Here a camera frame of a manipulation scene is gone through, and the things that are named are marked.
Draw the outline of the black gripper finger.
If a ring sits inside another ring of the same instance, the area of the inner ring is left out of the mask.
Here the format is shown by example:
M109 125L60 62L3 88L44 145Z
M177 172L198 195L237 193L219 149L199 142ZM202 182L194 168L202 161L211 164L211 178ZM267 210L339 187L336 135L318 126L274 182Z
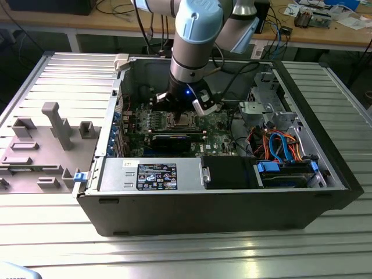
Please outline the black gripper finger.
M173 114L176 122L180 120L181 116L181 104L176 97L171 93L165 92L156 94L155 98L155 110L165 111Z
M180 113L178 118L178 123L195 123L197 118L197 113L195 111L184 111Z

